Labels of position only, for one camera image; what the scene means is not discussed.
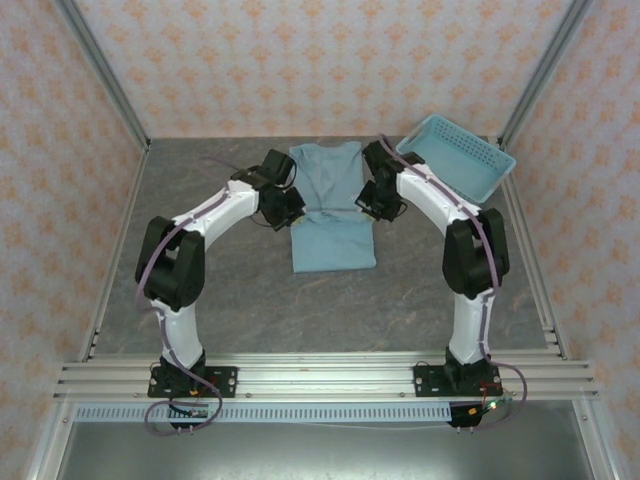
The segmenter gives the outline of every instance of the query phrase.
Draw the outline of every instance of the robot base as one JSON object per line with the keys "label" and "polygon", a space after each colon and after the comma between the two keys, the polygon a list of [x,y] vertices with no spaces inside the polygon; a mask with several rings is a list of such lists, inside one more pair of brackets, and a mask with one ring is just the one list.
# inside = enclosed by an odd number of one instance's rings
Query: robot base
{"label": "robot base", "polygon": [[[220,390],[222,398],[234,398],[238,383],[237,367],[211,367],[205,365],[204,353],[190,368],[192,373],[202,377]],[[213,392],[201,383],[185,375],[178,367],[160,357],[160,365],[151,368],[149,380],[149,398],[209,398]]]}
{"label": "robot base", "polygon": [[444,365],[416,365],[413,368],[413,384],[416,397],[482,398],[502,395],[498,367],[484,359],[462,365],[448,348]]}

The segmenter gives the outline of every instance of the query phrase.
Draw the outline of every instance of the gray floor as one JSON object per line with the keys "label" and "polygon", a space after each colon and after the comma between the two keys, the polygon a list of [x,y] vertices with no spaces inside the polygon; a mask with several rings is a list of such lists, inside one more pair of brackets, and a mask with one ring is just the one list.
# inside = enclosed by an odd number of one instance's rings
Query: gray floor
{"label": "gray floor", "polygon": [[593,478],[571,402],[531,402],[512,421],[473,435],[436,424],[404,431],[383,425],[221,423],[193,436],[159,438],[141,424],[81,423],[73,427],[58,478]]}
{"label": "gray floor", "polygon": [[[233,171],[207,154],[246,167],[269,148],[288,151],[347,138],[157,140],[118,263],[97,353],[158,353],[153,315],[133,307],[133,272],[146,225],[173,217],[216,193]],[[359,138],[363,143],[370,138]],[[493,348],[537,348],[544,336],[502,191],[485,204],[505,217],[511,272],[495,302]],[[198,330],[208,352],[349,352],[444,349],[453,299],[441,272],[443,239],[416,208],[392,224],[374,226],[374,269],[296,274],[288,230],[273,232],[242,220],[207,253],[207,284],[198,300]]]}

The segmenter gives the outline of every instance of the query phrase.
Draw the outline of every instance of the black mounting plate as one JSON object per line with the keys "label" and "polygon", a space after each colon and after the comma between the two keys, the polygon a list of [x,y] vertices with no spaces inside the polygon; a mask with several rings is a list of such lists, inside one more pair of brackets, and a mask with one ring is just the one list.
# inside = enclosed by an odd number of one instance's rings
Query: black mounting plate
{"label": "black mounting plate", "polygon": [[444,373],[444,365],[416,365],[413,367],[413,386],[416,397],[479,397],[485,392],[482,384],[489,385],[487,397],[502,395],[502,387],[496,387],[495,377],[500,377],[498,367],[490,366],[482,375],[461,382],[456,390]]}
{"label": "black mounting plate", "polygon": [[[198,386],[198,395],[192,395],[188,391],[174,392],[168,388],[168,385],[162,384],[163,375],[158,375],[160,366],[151,369],[151,378],[156,380],[156,384],[149,382],[149,390],[147,396],[149,398],[211,398],[215,395],[204,385]],[[210,367],[205,369],[205,380],[209,380],[214,387],[220,390],[222,398],[235,398],[236,388],[238,386],[238,367]]]}

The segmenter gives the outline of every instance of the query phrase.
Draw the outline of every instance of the aluminum frame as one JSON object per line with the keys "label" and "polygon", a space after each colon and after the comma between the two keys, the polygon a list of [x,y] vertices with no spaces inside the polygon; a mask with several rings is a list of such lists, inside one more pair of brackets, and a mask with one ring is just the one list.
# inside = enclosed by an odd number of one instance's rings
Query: aluminum frame
{"label": "aluminum frame", "polygon": [[540,321],[543,328],[551,328],[554,333],[557,333],[556,339],[562,357],[564,359],[570,358],[569,348],[564,342],[565,337],[562,333],[562,326],[559,325],[556,320],[553,303],[547,292],[542,268],[535,253],[530,230],[525,219],[524,209],[520,203],[516,179],[513,175],[507,176],[503,183],[503,190],[507,200],[507,209],[509,210],[511,221],[515,227],[516,239],[522,252],[525,270],[529,277],[529,284],[531,285],[533,299],[538,309]]}
{"label": "aluminum frame", "polygon": [[127,194],[127,201],[125,209],[120,217],[120,224],[118,225],[118,234],[116,243],[109,257],[109,269],[107,275],[104,278],[100,294],[100,298],[95,304],[93,313],[91,314],[91,323],[87,332],[85,333],[84,340],[82,342],[82,348],[78,355],[79,362],[86,362],[92,358],[95,354],[96,342],[98,335],[100,334],[100,327],[104,320],[104,313],[107,310],[107,302],[109,301],[109,295],[111,294],[111,287],[113,286],[113,279],[116,275],[116,268],[118,267],[118,260],[122,253],[122,246],[124,245],[124,239],[127,235],[127,229],[129,228],[129,222],[133,213],[133,207],[135,205],[136,197],[138,196],[138,190],[142,183],[142,176],[144,175],[144,167],[147,164],[147,158],[149,156],[149,149],[143,149],[138,161],[138,168],[134,175],[133,183],[129,188]]}
{"label": "aluminum frame", "polygon": [[566,15],[562,19],[547,50],[540,59],[540,63],[536,67],[531,80],[529,80],[522,97],[520,97],[516,108],[505,126],[504,132],[500,137],[500,144],[504,149],[509,147],[509,144],[522,127],[527,115],[535,105],[538,96],[551,78],[560,58],[562,58],[562,54],[569,46],[571,39],[578,31],[580,25],[582,25],[582,20],[592,3],[593,0],[574,0],[569,6]]}
{"label": "aluminum frame", "polygon": [[[494,352],[497,361],[517,365],[525,374],[530,400],[576,400],[597,396],[589,362],[565,361],[553,352]],[[148,401],[149,365],[157,357],[96,358],[63,366],[55,389],[58,401]],[[413,366],[442,364],[441,352],[236,354],[212,355],[210,365],[239,368],[236,398],[230,402],[412,402],[417,398]],[[522,394],[519,377],[501,369],[505,388]],[[472,400],[437,397],[433,401]]]}
{"label": "aluminum frame", "polygon": [[129,103],[127,95],[124,93],[118,78],[111,69],[107,57],[100,48],[98,41],[96,40],[89,24],[82,15],[82,11],[78,7],[75,0],[54,0],[58,5],[60,13],[67,21],[69,28],[75,34],[80,46],[84,50],[87,59],[93,66],[96,75],[102,82],[105,90],[114,105],[120,112],[122,119],[127,125],[129,133],[133,139],[142,148],[146,148],[149,143],[149,137],[147,137],[140,119],[136,115],[135,110]]}
{"label": "aluminum frame", "polygon": [[65,450],[69,443],[75,403],[57,403],[49,412],[44,431],[35,449],[27,480],[51,480],[58,478]]}
{"label": "aluminum frame", "polygon": [[575,400],[573,409],[594,477],[606,480],[631,478],[630,472],[623,471],[624,464],[613,446],[611,418],[604,402]]}

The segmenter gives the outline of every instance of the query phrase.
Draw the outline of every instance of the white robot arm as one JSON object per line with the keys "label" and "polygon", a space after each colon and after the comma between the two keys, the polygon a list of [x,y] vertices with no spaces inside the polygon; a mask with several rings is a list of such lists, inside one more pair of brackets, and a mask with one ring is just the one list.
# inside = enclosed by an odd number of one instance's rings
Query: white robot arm
{"label": "white robot arm", "polygon": [[[198,212],[206,210],[210,205],[219,202],[222,197],[225,197],[224,201],[217,208],[184,227],[185,231],[197,232],[204,238],[205,252],[220,235],[238,221],[256,213],[259,199],[258,191],[245,182],[230,180],[226,189],[219,191],[193,210],[173,218],[173,222],[178,225],[184,220],[193,218]],[[152,300],[151,304],[164,314],[167,339],[176,357],[186,368],[193,367],[204,351],[198,339],[196,328],[196,303],[184,306],[177,312],[161,300]],[[157,315],[160,319],[162,314],[158,312]],[[169,363],[174,363],[169,355],[167,345],[163,345],[162,356]]]}
{"label": "white robot arm", "polygon": [[161,324],[159,369],[162,383],[170,387],[159,390],[167,397],[197,393],[185,369],[201,378],[205,373],[195,303],[204,286],[205,252],[225,231],[257,211],[276,231],[301,217],[302,198],[291,185],[284,185],[294,166],[289,156],[271,150],[262,165],[238,171],[226,188],[198,207],[171,220],[156,217],[149,222],[135,278]]}
{"label": "white robot arm", "polygon": [[[494,299],[494,286],[509,271],[504,222],[495,209],[481,210],[437,179],[415,153],[402,156],[381,141],[363,150],[374,176],[356,203],[376,220],[393,221],[403,199],[413,203],[445,237],[443,273],[454,292],[453,335],[446,350],[444,367],[429,366],[418,375],[431,378],[430,386],[416,386],[424,396],[477,396],[484,383],[495,384],[498,370],[487,355],[487,331]],[[484,237],[489,244],[478,246]]]}

